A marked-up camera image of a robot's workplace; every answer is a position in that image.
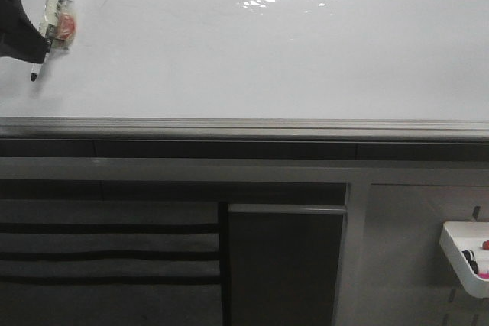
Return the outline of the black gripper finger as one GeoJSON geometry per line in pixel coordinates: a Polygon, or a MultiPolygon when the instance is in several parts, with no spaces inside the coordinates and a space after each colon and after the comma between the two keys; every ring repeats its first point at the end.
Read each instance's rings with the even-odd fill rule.
{"type": "Polygon", "coordinates": [[[31,23],[21,0],[1,0],[1,57],[41,64],[47,40],[31,23]]]}

